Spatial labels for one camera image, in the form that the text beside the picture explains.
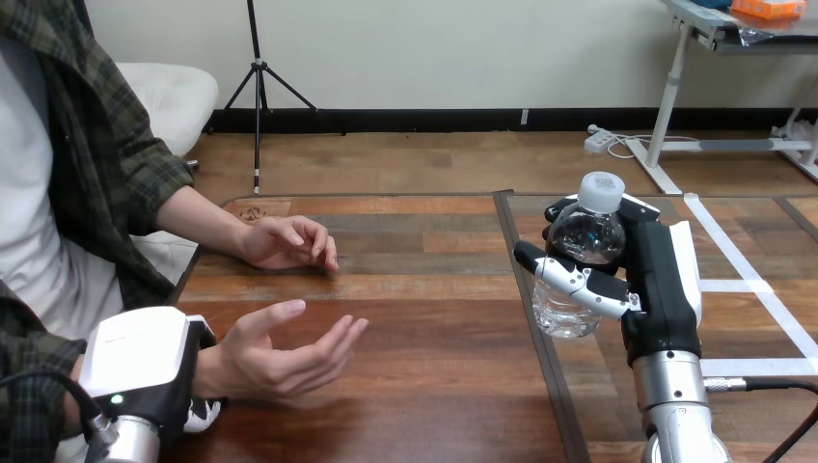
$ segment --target wooden table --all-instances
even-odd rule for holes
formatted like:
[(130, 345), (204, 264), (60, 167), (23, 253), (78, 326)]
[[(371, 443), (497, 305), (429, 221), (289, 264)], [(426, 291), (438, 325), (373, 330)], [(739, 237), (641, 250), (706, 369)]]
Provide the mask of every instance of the wooden table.
[(306, 312), (273, 334), (282, 348), (346, 313), (370, 325), (335, 384), (286, 406), (228, 408), (162, 461), (564, 461), (496, 196), (229, 203), (251, 223), (301, 214), (326, 225), (341, 274), (273, 275), (201, 253), (181, 310), (222, 337), (245, 313), (303, 298)]
[[(341, 274), (273, 274), (202, 252), (173, 304), (202, 314), (222, 337), (245, 313), (303, 298), (307, 311), (273, 333), (282, 348), (317, 340), (346, 313), (370, 325), (337, 383), (286, 405), (230, 407), (205, 434), (165, 449), (162, 461), (638, 461), (644, 439), (617, 325), (603, 322), (582, 340), (541, 336), (531, 281), (508, 257), (518, 236), (541, 242), (542, 211), (555, 199), (502, 192), (230, 202), (226, 209), (249, 223), (301, 214), (325, 224)], [(650, 202), (666, 223), (692, 220), (703, 279), (739, 278), (683, 200)], [(818, 200), (702, 202), (816, 339), (809, 288), (818, 230), (809, 219), (818, 221)], [(700, 336), (709, 359), (801, 355), (752, 293), (705, 293)], [(814, 404), (801, 392), (714, 395), (714, 429), (736, 462), (759, 462)], [(818, 431), (783, 461), (815, 454)]]

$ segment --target robotic arm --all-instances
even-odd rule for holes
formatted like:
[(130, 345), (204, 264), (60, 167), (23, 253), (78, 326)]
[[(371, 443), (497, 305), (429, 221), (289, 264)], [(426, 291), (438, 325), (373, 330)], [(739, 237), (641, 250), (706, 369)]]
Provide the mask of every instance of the robotic arm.
[[(546, 218), (553, 221), (574, 201), (575, 196), (560, 200), (546, 210)], [(514, 256), (578, 304), (620, 321), (649, 438), (645, 462), (729, 461), (711, 431), (699, 366), (701, 293), (690, 225), (662, 225), (658, 209), (628, 195), (618, 214), (626, 230), (625, 257), (619, 263), (626, 281), (548, 256), (525, 241), (514, 246)]]

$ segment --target white chair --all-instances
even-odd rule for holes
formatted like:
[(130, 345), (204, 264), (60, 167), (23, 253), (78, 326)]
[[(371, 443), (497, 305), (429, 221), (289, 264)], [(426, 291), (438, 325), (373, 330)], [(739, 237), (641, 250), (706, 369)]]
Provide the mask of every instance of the white chair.
[[(158, 63), (117, 63), (128, 85), (148, 110), (150, 130), (176, 156), (190, 151), (207, 123), (219, 86), (207, 72)], [(198, 167), (198, 161), (187, 161)]]

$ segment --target wood grain surface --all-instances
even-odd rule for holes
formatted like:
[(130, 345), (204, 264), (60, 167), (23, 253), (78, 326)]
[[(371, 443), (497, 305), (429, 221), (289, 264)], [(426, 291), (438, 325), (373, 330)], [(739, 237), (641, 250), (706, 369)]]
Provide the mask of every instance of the wood grain surface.
[(565, 460), (491, 196), (258, 198), (226, 210), (248, 223), (320, 220), (341, 273), (263, 272), (203, 252), (178, 307), (223, 337), (245, 313), (304, 298), (305, 313), (271, 334), (282, 349), (347, 313), (370, 325), (338, 382), (289, 403), (234, 404), (163, 462)]
[[(765, 133), (673, 132), (698, 139)], [(636, 159), (583, 150), (586, 132), (264, 134), (261, 194), (575, 191), (591, 171), (618, 175), (634, 195), (660, 191)], [(220, 204), (253, 194), (253, 135), (203, 135), (196, 189)], [(623, 147), (614, 149), (627, 154)], [(668, 152), (662, 167), (683, 191), (702, 196), (816, 195), (818, 185), (771, 152)]]
[[(557, 197), (509, 196), (513, 222), (523, 239), (544, 244), (544, 209)], [(703, 279), (740, 278), (681, 198), (644, 198), (659, 207), (661, 220), (689, 220)], [(781, 302), (818, 340), (818, 243), (772, 199), (717, 198), (702, 203)], [(818, 220), (818, 199), (788, 200)], [(800, 350), (752, 293), (705, 293), (699, 328), (704, 358), (803, 358)], [(639, 461), (643, 449), (632, 371), (625, 361), (619, 326), (603, 320), (580, 340), (553, 339), (583, 437), (594, 463)], [(816, 381), (816, 377), (807, 378)], [(715, 432), (733, 461), (762, 461), (815, 406), (815, 397), (794, 391), (711, 395)], [(818, 429), (781, 461), (814, 462)]]

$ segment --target person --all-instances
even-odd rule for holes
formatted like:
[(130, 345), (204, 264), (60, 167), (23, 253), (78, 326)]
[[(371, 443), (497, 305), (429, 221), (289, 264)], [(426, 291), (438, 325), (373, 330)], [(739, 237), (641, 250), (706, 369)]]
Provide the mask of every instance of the person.
[[(0, 0), (0, 374), (78, 377), (102, 319), (163, 305), (174, 284), (132, 235), (164, 231), (265, 269), (339, 270), (335, 241), (304, 217), (246, 225), (192, 187), (184, 160), (150, 132), (145, 108), (69, 0)], [(194, 394), (271, 400), (341, 374), (365, 319), (315, 344), (276, 350), (288, 301), (241, 317), (199, 353)], [(52, 461), (80, 431), (77, 405), (41, 377), (0, 389), (0, 458)]]

